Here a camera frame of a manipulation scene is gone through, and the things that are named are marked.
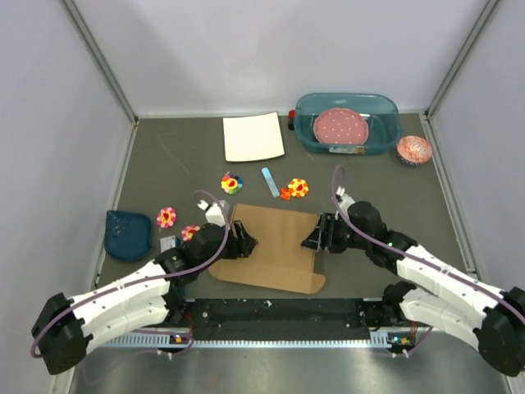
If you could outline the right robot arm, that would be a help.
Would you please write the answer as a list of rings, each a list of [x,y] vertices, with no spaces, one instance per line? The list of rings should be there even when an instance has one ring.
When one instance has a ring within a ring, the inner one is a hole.
[[[320,215],[301,245],[315,252],[361,250],[378,267],[400,277],[385,291],[383,315],[432,326],[470,345],[495,370],[516,377],[524,370],[524,291],[503,291],[461,273],[405,234],[391,230],[366,201],[339,202]]]

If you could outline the brown cardboard box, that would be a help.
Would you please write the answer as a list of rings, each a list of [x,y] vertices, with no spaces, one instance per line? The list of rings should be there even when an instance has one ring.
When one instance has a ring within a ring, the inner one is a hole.
[[[222,259],[210,268],[218,280],[305,295],[318,293],[326,277],[314,272],[315,253],[301,243],[317,225],[316,213],[237,204],[233,218],[258,241],[245,259]]]

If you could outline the blue packet under arm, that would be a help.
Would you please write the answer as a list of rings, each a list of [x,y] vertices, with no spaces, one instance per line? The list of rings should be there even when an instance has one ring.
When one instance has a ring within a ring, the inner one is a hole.
[[[180,239],[177,236],[166,236],[160,239],[160,251],[163,253],[180,245]]]

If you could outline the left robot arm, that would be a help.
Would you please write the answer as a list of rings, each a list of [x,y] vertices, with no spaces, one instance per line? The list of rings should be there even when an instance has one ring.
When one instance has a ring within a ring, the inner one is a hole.
[[[206,223],[189,240],[119,280],[83,295],[53,295],[31,329],[30,354],[58,375],[135,329],[177,325],[186,314],[183,288],[220,259],[249,257],[257,243],[240,221],[230,227]]]

